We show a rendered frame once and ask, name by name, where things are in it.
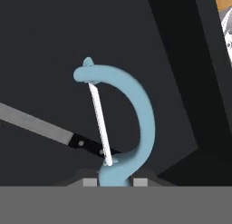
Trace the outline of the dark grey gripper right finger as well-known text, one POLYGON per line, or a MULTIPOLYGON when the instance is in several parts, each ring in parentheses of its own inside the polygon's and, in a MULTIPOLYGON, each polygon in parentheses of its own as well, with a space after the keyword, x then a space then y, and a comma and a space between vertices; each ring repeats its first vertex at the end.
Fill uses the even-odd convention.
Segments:
POLYGON ((131 176, 133 186, 139 187, 175 187, 175 184, 159 178, 158 175, 147 167, 142 167, 134 172, 131 176))

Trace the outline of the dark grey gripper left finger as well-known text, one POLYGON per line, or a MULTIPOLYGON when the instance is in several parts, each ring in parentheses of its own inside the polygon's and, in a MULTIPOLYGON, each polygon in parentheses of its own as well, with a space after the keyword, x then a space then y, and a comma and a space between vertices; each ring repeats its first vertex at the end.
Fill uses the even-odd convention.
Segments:
POLYGON ((58 182, 57 186, 97 187, 98 171, 92 169, 78 170, 71 178, 58 182))

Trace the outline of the light blue peeler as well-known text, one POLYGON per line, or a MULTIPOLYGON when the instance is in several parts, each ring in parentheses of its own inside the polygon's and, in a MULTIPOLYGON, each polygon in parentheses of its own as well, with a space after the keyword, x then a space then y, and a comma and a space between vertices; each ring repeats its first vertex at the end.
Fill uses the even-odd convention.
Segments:
POLYGON ((147 161, 155 142, 155 117, 149 96, 132 75, 117 67, 95 64, 91 57, 86 57, 82 66, 74 71, 73 79, 78 83, 87 83, 92 95, 105 157, 99 170, 99 185, 128 187, 130 176, 147 161), (132 151, 111 155, 97 83, 114 86, 131 102, 140 127, 140 142, 132 151))

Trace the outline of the white and grey round object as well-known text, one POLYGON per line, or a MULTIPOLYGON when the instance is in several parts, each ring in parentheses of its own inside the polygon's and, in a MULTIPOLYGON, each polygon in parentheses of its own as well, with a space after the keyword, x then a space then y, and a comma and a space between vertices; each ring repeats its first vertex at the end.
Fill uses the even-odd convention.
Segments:
POLYGON ((227 54, 232 66, 232 5, 219 12, 221 27, 227 48, 227 54))

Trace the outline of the black-handled kitchen knife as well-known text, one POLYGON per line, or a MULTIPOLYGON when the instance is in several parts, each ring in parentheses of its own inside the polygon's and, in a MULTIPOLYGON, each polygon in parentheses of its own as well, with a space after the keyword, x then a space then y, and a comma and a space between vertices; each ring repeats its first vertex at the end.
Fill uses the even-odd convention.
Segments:
POLYGON ((64 128, 43 121, 31 114, 16 110, 0 102, 0 120, 42 135, 53 141, 60 142, 73 149, 85 149, 91 154, 103 157, 101 143, 88 139, 80 134, 67 131, 64 128))

